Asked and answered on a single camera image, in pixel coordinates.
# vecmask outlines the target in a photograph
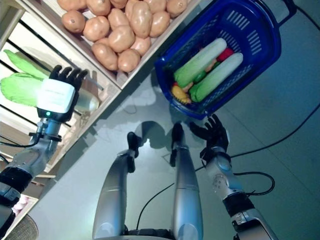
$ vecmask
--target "gray floor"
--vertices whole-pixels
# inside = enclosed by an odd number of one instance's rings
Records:
[[[320,33],[298,13],[281,28],[282,56],[264,74],[217,111],[229,130],[229,154],[262,147],[292,131],[318,104],[320,96]],[[164,98],[151,72],[126,92],[67,153],[62,168],[73,166],[35,206],[30,215],[40,240],[89,240],[104,178],[116,154],[127,148],[129,131],[143,133],[145,144],[128,176],[126,225],[134,229],[143,205],[174,180],[169,164],[170,131],[182,121],[195,167],[204,142],[193,136],[190,121]],[[268,150],[235,158],[235,172],[264,171],[274,176],[275,190],[251,197],[279,239],[320,238],[320,112],[287,141]],[[204,239],[229,240],[234,235],[222,203],[204,171],[197,173],[204,221]],[[241,178],[246,190],[269,187],[260,176]],[[141,228],[169,228],[173,188],[146,208]]]

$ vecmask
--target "cable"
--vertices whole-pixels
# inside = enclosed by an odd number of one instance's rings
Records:
[[[9,161],[2,154],[0,154],[0,159],[2,159],[6,164],[9,164]]]
[[[33,147],[34,145],[38,144],[39,140],[40,140],[40,134],[36,133],[34,136],[34,143],[32,143],[32,144],[20,145],[20,144],[12,144],[12,143],[8,143],[8,142],[0,141],[0,145],[5,145],[8,147],[13,147],[13,148],[30,148],[30,147]]]
[[[275,186],[276,186],[276,181],[275,179],[267,174],[267,173],[264,173],[264,172],[261,172],[261,171],[247,171],[247,172],[239,172],[239,173],[234,173],[234,175],[236,176],[243,176],[243,175],[262,175],[262,176],[265,176],[267,178],[269,178],[271,180],[271,187],[267,190],[267,191],[263,191],[263,192],[255,192],[255,190],[253,192],[246,192],[247,196],[250,197],[250,196],[262,196],[262,195],[267,195],[269,193],[271,193],[274,189],[275,189]]]
[[[313,25],[320,31],[320,26],[316,23],[315,20],[312,19],[312,17],[310,17],[308,13],[306,13],[305,10],[303,10],[301,7],[297,5],[296,5],[296,9],[298,9],[307,19],[309,19],[309,21],[313,23]]]
[[[162,189],[161,191],[159,191],[156,195],[154,195],[152,198],[150,198],[149,201],[146,202],[146,204],[143,206],[141,212],[140,212],[140,215],[139,215],[139,218],[138,218],[138,222],[136,223],[136,230],[139,229],[139,223],[140,223],[140,219],[141,219],[141,216],[142,216],[142,213],[144,212],[145,208],[148,206],[148,204],[156,197],[158,196],[159,194],[161,194],[162,192],[164,192],[165,190],[167,190],[168,188],[170,188],[171,186],[173,186],[174,183],[170,184],[169,186],[165,187],[164,189]]]
[[[5,145],[8,147],[13,147],[13,148],[29,148],[29,147],[33,147],[34,145],[36,145],[39,141],[36,141],[30,145],[19,145],[19,144],[11,144],[11,143],[7,143],[7,142],[3,142],[0,141],[0,145]]]
[[[256,153],[256,152],[259,152],[261,150],[265,150],[265,149],[268,149],[268,148],[271,148],[273,147],[274,145],[277,145],[281,142],[283,142],[284,140],[288,139],[289,137],[291,137],[293,134],[295,134],[310,118],[311,116],[320,108],[320,103],[315,107],[315,109],[306,117],[306,119],[303,120],[303,122],[295,129],[293,130],[291,133],[289,133],[287,136],[281,138],[280,140],[274,142],[274,143],[271,143],[267,146],[264,146],[264,147],[261,147],[261,148],[258,148],[258,149],[255,149],[255,150],[251,150],[251,151],[246,151],[246,152],[242,152],[242,153],[238,153],[236,155],[233,155],[233,156],[230,156],[232,159],[233,158],[237,158],[237,157],[240,157],[240,156],[243,156],[243,155],[247,155],[247,154],[252,154],[252,153]]]

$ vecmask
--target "potato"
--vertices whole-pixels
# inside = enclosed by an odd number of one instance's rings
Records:
[[[123,9],[128,0],[110,0],[112,5],[117,9]]]
[[[96,44],[104,44],[104,45],[110,47],[109,38],[107,38],[107,37],[101,38],[100,40],[96,41],[95,43]]]
[[[119,26],[130,25],[129,20],[124,14],[124,12],[118,8],[112,8],[108,16],[108,20],[112,30],[115,30]]]
[[[70,32],[79,34],[83,31],[86,25],[85,17],[81,12],[71,10],[62,15],[62,24]]]
[[[170,15],[166,11],[159,11],[153,14],[150,37],[159,37],[168,28]]]
[[[134,70],[140,62],[140,54],[134,49],[127,49],[119,54],[118,68],[126,73]]]
[[[125,5],[124,13],[129,20],[131,19],[132,8],[134,7],[134,4],[138,1],[139,0],[128,0],[128,2]]]
[[[152,13],[148,3],[138,1],[133,5],[130,19],[131,27],[139,38],[145,39],[149,36],[152,26]]]
[[[130,48],[136,50],[140,54],[140,56],[142,57],[148,51],[150,46],[151,46],[150,37],[143,39],[143,38],[136,36],[134,44]]]
[[[167,0],[144,0],[149,4],[152,14],[166,10]]]
[[[86,21],[83,35],[89,41],[95,42],[104,38],[110,29],[110,24],[105,16],[96,16]]]
[[[187,0],[167,0],[166,11],[171,18],[176,18],[186,10],[187,5]]]
[[[91,46],[92,52],[96,59],[101,63],[106,69],[115,71],[118,70],[118,56],[111,49],[111,47],[106,46],[102,43],[95,42]]]
[[[85,9],[87,7],[86,0],[57,0],[57,3],[66,11]]]
[[[106,16],[110,13],[110,0],[86,0],[89,10],[96,16]]]
[[[110,47],[116,53],[121,53],[124,50],[130,48],[135,42],[135,34],[130,26],[123,25],[118,26],[109,35]]]

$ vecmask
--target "blue shopping basket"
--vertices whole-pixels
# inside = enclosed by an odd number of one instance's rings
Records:
[[[280,57],[279,27],[297,12],[293,0],[284,3],[289,15],[278,23],[262,0],[213,1],[156,60],[156,75],[164,96],[196,119],[214,113]],[[183,105],[171,93],[174,72],[216,38],[223,38],[234,52],[242,53],[243,62],[203,101]]]

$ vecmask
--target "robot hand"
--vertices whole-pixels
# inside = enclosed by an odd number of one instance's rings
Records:
[[[190,130],[194,135],[206,140],[206,147],[201,151],[200,158],[208,162],[213,157],[214,148],[220,149],[221,152],[227,151],[229,140],[226,129],[215,114],[208,117],[208,122],[204,125],[206,128],[200,127],[194,122],[191,122]]]
[[[43,80],[37,100],[37,112],[39,118],[65,123],[71,119],[79,89],[88,71],[77,68],[70,73],[71,67],[66,67],[60,73],[61,69],[60,65],[55,66],[49,79]]]

